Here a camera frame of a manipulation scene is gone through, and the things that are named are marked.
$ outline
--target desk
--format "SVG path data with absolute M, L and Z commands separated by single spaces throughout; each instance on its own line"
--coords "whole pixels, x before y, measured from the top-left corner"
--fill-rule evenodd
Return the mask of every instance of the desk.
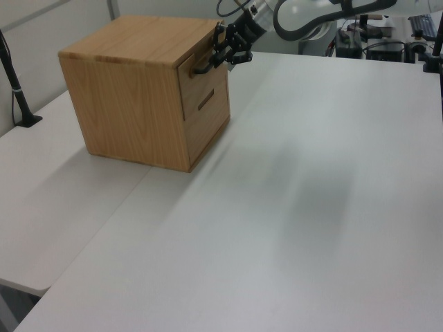
M 66 92 L 0 138 L 0 284 L 42 296 L 150 167 L 90 156 Z
M 152 169 L 17 332 L 441 329 L 439 77 L 254 56 L 199 169 Z

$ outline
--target drawer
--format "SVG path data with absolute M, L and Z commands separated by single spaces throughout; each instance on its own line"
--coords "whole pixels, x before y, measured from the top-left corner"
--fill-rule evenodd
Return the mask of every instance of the drawer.
M 196 64 L 196 56 L 191 55 L 178 67 L 183 119 L 200 111 L 213 97 L 214 89 L 220 82 L 226 81 L 227 69 L 224 64 L 211 69 L 204 75 L 191 75 Z
M 201 103 L 202 100 L 196 101 L 197 106 L 192 113 L 188 114 L 184 122 L 191 165 L 200 157 L 201 153 L 217 135 L 217 132 L 229 121 L 227 79 L 225 72 L 223 78 L 217 80 L 217 84 L 211 88 L 209 94 L 203 97 L 204 103 Z

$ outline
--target white wall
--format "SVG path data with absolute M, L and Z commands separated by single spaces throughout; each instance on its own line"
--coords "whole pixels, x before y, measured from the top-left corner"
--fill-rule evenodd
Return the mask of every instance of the white wall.
M 57 52 L 109 22 L 106 0 L 70 0 L 4 33 L 32 112 L 66 90 Z M 0 65 L 0 136 L 12 129 L 10 94 L 8 78 Z M 16 110 L 19 120 L 20 112 Z
M 173 17 L 219 18 L 215 12 L 217 0 L 116 0 L 121 15 L 153 15 Z M 235 9 L 233 0 L 224 0 L 220 11 L 230 12 Z M 231 23 L 239 13 L 225 19 Z M 270 53 L 298 53 L 298 43 L 284 41 L 275 32 L 267 33 L 253 46 L 253 51 Z

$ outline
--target black cable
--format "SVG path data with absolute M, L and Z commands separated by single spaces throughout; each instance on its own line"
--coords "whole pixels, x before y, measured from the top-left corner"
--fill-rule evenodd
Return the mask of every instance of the black cable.
M 3 41 L 4 45 L 6 46 L 6 51 L 8 52 L 9 60 L 11 60 L 11 51 L 9 50 L 8 43 L 6 42 L 5 36 L 3 36 L 3 33 L 1 32 L 1 30 L 0 30 L 0 38 Z
M 17 123 L 15 123 L 15 117 L 14 117 L 14 91 L 11 91 L 11 94 L 12 94 L 12 102 L 11 102 L 11 104 L 12 104 L 12 109 L 11 109 L 11 114 L 12 114 L 12 123 L 13 123 L 13 125 L 14 125 L 14 127 L 16 127 L 17 126 Z
M 365 52 L 366 50 L 370 50 L 371 48 L 378 47 L 378 46 L 383 46 L 383 45 L 389 45 L 389 44 L 405 45 L 405 43 L 403 43 L 402 41 L 394 41 L 394 42 L 393 41 L 387 41 L 387 42 L 381 42 L 381 43 L 376 43 L 376 44 L 370 45 L 370 46 L 364 48 L 362 51 Z
M 217 15 L 219 15 L 220 17 L 229 17 L 231 15 L 234 15 L 236 12 L 238 12 L 239 10 L 246 10 L 244 6 L 246 6 L 248 3 L 251 2 L 251 0 L 246 0 L 244 3 L 241 3 L 237 9 L 234 9 L 232 12 L 229 12 L 228 14 L 221 14 L 220 13 L 220 5 L 222 4 L 223 0 L 219 0 L 219 3 L 217 4 Z
M 9 49 L 8 43 L 6 42 L 5 36 L 3 36 L 3 33 L 1 32 L 1 30 L 0 30 L 0 38 L 6 47 L 6 52 L 8 53 L 9 60 L 12 61 L 11 51 Z M 17 123 L 15 123 L 15 117 L 14 117 L 14 91 L 11 91 L 11 105 L 12 105 L 11 106 L 12 123 L 13 123 L 14 127 L 16 127 Z

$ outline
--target wooden drawer cabinet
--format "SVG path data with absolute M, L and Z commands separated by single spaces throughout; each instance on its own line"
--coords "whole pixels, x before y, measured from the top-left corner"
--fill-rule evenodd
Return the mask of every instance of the wooden drawer cabinet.
M 230 119 L 226 67 L 192 75 L 216 23 L 124 16 L 59 52 L 89 153 L 192 170 Z

